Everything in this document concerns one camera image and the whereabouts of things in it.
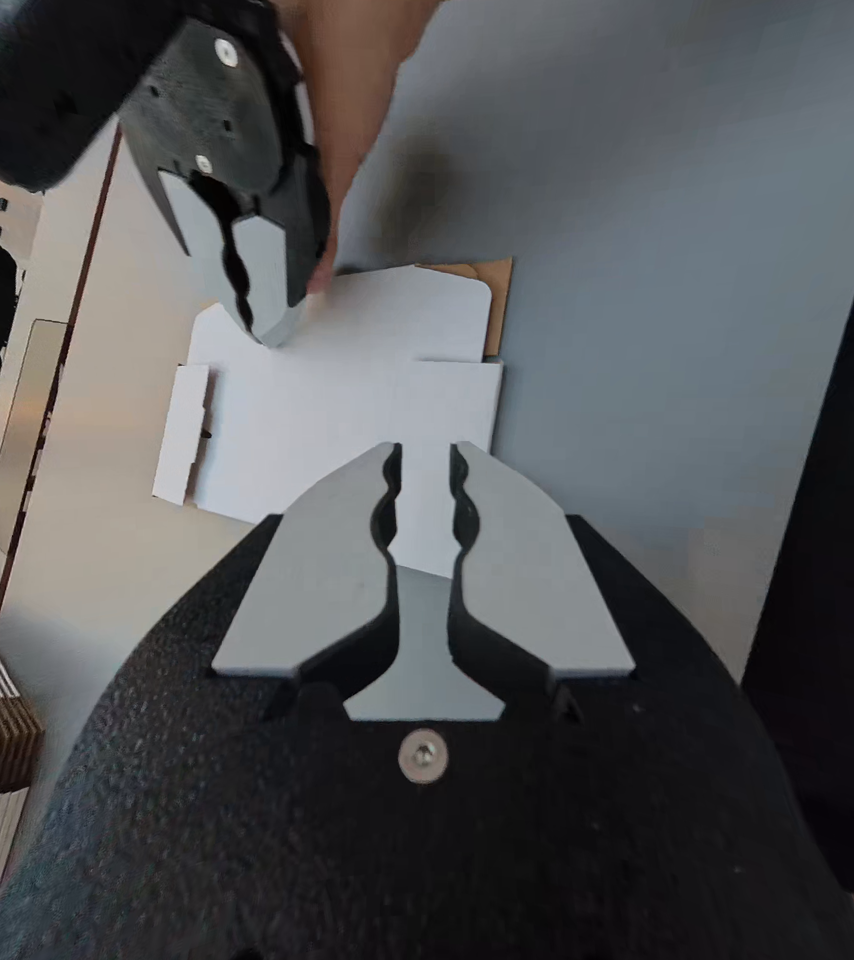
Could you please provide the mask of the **person's right hand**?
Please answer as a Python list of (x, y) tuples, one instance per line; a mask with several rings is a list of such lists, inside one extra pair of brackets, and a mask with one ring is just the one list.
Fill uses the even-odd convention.
[(315, 146), (330, 204), (330, 233), (308, 291), (334, 275), (341, 210), (385, 123), (403, 63), (439, 1), (276, 2), (305, 78)]

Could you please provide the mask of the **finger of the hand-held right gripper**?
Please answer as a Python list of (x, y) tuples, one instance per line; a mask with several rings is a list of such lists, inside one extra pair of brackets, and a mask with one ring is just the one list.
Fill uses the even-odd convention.
[(241, 206), (230, 189), (209, 174), (188, 178), (160, 171), (159, 178), (193, 267), (206, 294), (247, 334), (253, 332), (251, 280), (234, 226)]
[(231, 315), (249, 337), (266, 348), (281, 348), (303, 318), (307, 298), (288, 304), (286, 233), (259, 217), (233, 225), (233, 238), (246, 272), (245, 298), (234, 296)]

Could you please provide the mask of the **white table with brown edge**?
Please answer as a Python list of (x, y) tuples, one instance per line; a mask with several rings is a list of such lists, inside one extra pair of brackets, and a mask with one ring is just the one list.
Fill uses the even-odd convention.
[(46, 192), (42, 200), (12, 330), (2, 359), (0, 443), (34, 321), (44, 319), (64, 323), (69, 329), (63, 342), (59, 369), (49, 399), (48, 417), (41, 431), (31, 475), (27, 481), (25, 502), (18, 517), (11, 548), (7, 555), (0, 551), (0, 608), (23, 532), (25, 505), (29, 501), (36, 479), (45, 432), (56, 401), (58, 378), (63, 371), (97, 244), (97, 234), (116, 166), (120, 137), (117, 121), (109, 121), (73, 172), (60, 186)]

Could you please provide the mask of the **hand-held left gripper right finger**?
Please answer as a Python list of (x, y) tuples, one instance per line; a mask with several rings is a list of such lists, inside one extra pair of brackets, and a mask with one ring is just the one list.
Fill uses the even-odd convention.
[(478, 446), (450, 449), (459, 550), (448, 646), (473, 680), (598, 680), (635, 668), (564, 511)]

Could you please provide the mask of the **white cardboard box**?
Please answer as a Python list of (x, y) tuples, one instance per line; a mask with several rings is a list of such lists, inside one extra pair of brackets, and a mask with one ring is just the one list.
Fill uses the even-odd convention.
[(152, 495), (255, 523), (386, 442), (402, 447), (396, 563), (450, 578), (448, 450), (489, 451), (513, 260), (341, 275), (283, 346), (215, 304), (175, 374)]

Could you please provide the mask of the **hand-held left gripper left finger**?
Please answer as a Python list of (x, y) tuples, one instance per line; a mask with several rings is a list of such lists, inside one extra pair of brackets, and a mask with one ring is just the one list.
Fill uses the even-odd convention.
[(385, 674), (399, 650), (401, 473), (402, 446), (382, 442), (286, 510), (213, 658), (218, 677), (360, 692)]

